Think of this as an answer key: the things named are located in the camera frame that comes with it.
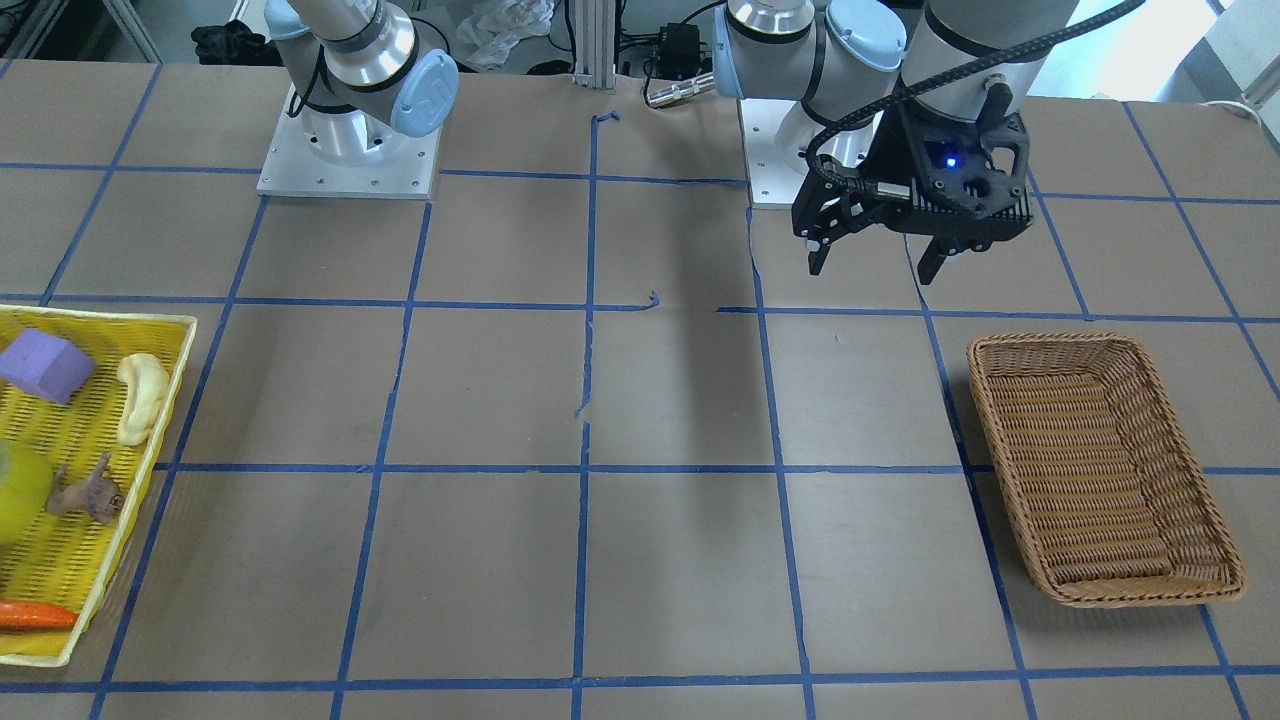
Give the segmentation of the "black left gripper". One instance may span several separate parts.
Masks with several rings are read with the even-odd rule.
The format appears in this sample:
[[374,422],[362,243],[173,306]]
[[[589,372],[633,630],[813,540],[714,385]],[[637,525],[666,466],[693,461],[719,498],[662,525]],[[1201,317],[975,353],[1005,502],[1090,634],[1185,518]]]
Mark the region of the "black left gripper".
[[916,278],[931,284],[964,249],[1020,234],[1034,217],[1027,200],[1030,137],[1010,100],[983,100],[977,119],[955,120],[908,100],[884,110],[867,158],[855,168],[827,158],[845,188],[809,173],[792,204],[792,231],[806,240],[808,272],[819,275],[829,246],[870,225],[925,234]]

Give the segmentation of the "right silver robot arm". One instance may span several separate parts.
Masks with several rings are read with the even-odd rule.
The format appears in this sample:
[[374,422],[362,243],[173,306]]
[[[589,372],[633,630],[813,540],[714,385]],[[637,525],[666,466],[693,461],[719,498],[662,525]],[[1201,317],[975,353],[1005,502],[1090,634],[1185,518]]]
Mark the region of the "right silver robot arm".
[[268,1],[292,83],[273,154],[298,146],[338,167],[417,158],[454,106],[460,67],[388,1]]

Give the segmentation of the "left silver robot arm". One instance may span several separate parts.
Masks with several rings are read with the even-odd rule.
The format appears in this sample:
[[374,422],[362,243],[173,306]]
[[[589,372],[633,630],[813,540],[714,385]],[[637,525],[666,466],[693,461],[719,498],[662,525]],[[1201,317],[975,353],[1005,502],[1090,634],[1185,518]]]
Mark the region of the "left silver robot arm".
[[712,72],[740,102],[751,202],[788,209],[819,274],[836,241],[872,225],[929,238],[929,284],[950,258],[984,252],[1034,220],[1019,109],[1047,58],[1034,50],[855,120],[860,108],[992,53],[1066,28],[1074,1],[728,1],[714,12]]

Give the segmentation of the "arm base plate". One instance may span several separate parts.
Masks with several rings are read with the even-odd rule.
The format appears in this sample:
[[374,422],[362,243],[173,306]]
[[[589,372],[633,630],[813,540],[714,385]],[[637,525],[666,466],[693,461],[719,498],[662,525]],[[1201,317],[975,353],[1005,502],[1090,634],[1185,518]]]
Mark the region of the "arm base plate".
[[742,99],[739,111],[751,206],[788,209],[806,174],[803,154],[820,126],[799,101]]
[[343,85],[323,108],[340,100],[347,113],[323,113],[300,101],[289,87],[285,105],[259,173],[257,192],[293,199],[429,200],[436,178],[442,131],[407,136],[390,126],[397,88],[357,94]]

